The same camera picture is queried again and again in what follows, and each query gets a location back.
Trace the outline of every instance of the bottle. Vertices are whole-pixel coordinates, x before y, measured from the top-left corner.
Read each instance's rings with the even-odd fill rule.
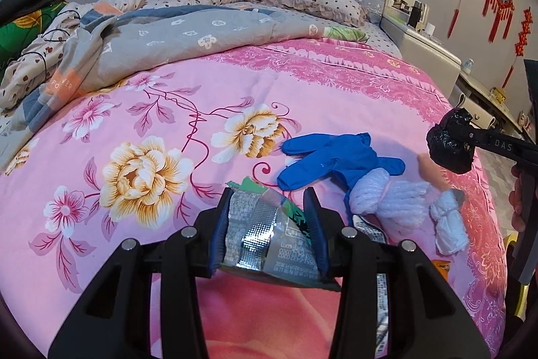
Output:
[[[467,74],[471,75],[471,69],[474,61],[472,59],[468,59],[466,62],[462,65],[462,70]]]
[[[410,27],[413,27],[416,29],[417,24],[420,20],[420,14],[422,13],[422,3],[415,1],[415,5],[411,8],[411,14],[409,15],[409,21],[407,24]]]

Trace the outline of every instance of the red tassel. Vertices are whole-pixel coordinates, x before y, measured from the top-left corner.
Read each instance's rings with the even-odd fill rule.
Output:
[[[459,14],[459,8],[454,10],[454,16],[452,16],[452,22],[450,22],[450,28],[448,28],[447,38],[450,38],[452,35],[452,31],[454,30],[454,25],[456,24],[456,20],[458,19]]]
[[[512,72],[514,71],[514,67],[510,66],[510,70],[508,71],[508,75],[506,76],[506,79],[504,83],[502,83],[502,88],[506,87],[506,84],[508,84],[508,80],[510,79],[510,76],[512,75]]]
[[[489,43],[493,43],[495,36],[497,35],[497,29],[499,29],[499,23],[501,21],[500,12],[495,15],[495,21],[493,22],[493,28],[491,28],[490,38],[488,39]]]
[[[510,24],[512,23],[512,17],[513,17],[513,13],[510,11],[510,14],[508,15],[508,22],[506,22],[506,27],[505,27],[505,32],[504,34],[502,35],[502,38],[504,40],[506,40],[506,38],[508,37],[508,31],[510,31]]]
[[[486,3],[484,3],[484,9],[482,10],[482,16],[485,16],[488,12],[488,7],[490,6],[491,0],[486,0]]]

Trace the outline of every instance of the white cloth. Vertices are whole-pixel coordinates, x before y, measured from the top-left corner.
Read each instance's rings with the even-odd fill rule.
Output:
[[[355,183],[349,194],[349,208],[355,215],[375,213],[390,178],[383,168],[372,169]]]
[[[389,182],[389,174],[383,168],[372,169],[362,177],[349,195],[349,208],[354,215],[375,214],[385,232],[417,228],[428,215],[424,195],[430,184],[396,180]]]
[[[426,181],[396,180],[390,183],[376,212],[383,226],[389,221],[400,229],[413,230],[422,224],[428,215],[424,195],[429,187]]]
[[[469,236],[465,231],[459,208],[465,194],[458,189],[445,190],[430,206],[435,224],[435,245],[443,256],[450,256],[468,247]]]

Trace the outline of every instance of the pink flower print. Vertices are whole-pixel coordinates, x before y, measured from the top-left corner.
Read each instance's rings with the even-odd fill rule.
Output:
[[[73,113],[71,120],[64,126],[64,131],[75,139],[82,139],[91,130],[98,128],[104,117],[110,114],[110,109],[114,107],[115,104],[105,102],[101,96],[92,98]]]
[[[83,221],[88,214],[84,206],[84,193],[79,190],[69,192],[65,186],[58,187],[54,200],[45,205],[43,214],[48,218],[45,223],[48,231],[60,230],[64,237],[71,237],[75,224]]]
[[[155,84],[157,84],[157,81],[160,79],[161,77],[158,75],[151,75],[150,73],[142,73],[136,78],[130,78],[129,81],[127,81],[126,88],[127,90],[135,90],[137,92],[140,92],[142,90],[145,90],[147,87],[153,87]]]

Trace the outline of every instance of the polka dot pillow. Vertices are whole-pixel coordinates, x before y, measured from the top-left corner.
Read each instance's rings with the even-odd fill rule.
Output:
[[[262,0],[277,7],[305,11],[313,16],[324,17],[339,24],[361,27],[367,10],[354,0]]]

